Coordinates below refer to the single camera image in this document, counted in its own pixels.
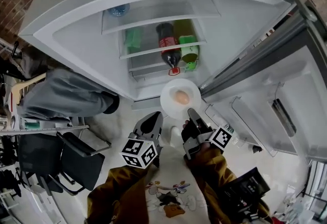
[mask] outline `graphic print on shirt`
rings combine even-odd
[[[158,203],[154,203],[151,206],[160,207],[163,206],[163,210],[166,213],[166,217],[171,218],[178,215],[185,214],[185,211],[180,206],[180,199],[178,196],[180,194],[184,194],[187,192],[187,187],[189,187],[189,183],[185,183],[185,181],[181,181],[180,184],[173,185],[172,187],[166,187],[160,185],[160,181],[150,182],[145,189],[149,190],[150,195],[155,195],[159,200]]]

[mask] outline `white shirt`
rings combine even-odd
[[[145,190],[149,224],[210,224],[204,196],[183,156],[165,146],[159,161],[159,169],[149,171],[152,175]]]

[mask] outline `tiled floor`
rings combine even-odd
[[[106,159],[97,185],[105,182],[108,171],[111,168],[123,165],[123,160],[118,152],[124,144],[124,139],[133,130],[136,122],[150,112],[152,111],[132,111],[131,103],[126,99],[122,99],[119,109],[114,114],[100,114],[86,121],[90,124],[93,131],[112,143],[112,149],[103,153]],[[201,116],[210,122],[205,115]],[[169,138],[171,126],[178,126],[181,129],[182,124],[182,121],[176,121],[166,117],[164,119],[162,136]],[[83,133],[82,139],[93,148],[105,147],[105,144],[88,130]],[[237,176],[240,176],[250,169],[258,167],[260,173],[271,188],[271,191],[266,194],[264,200],[272,212],[277,209],[287,192],[294,189],[298,191],[302,189],[303,183],[306,180],[307,169],[301,165],[296,156],[278,153],[275,158],[272,158],[264,151],[253,154],[247,144],[241,147],[238,146],[241,145],[239,143],[236,145],[229,143],[224,153],[230,169]],[[78,184],[72,187],[74,190],[78,188]],[[83,191],[75,197],[69,196],[67,193],[54,194],[54,198],[68,224],[83,223],[86,217],[86,199],[88,193],[89,191]]]

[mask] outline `red bottle cap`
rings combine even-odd
[[[178,74],[180,74],[179,67],[171,68],[169,70],[169,73],[168,73],[168,75],[170,75],[170,76],[175,76],[175,75],[178,75]]]

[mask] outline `brown egg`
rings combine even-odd
[[[188,104],[190,102],[190,97],[184,91],[176,91],[175,93],[175,101],[180,104]]]

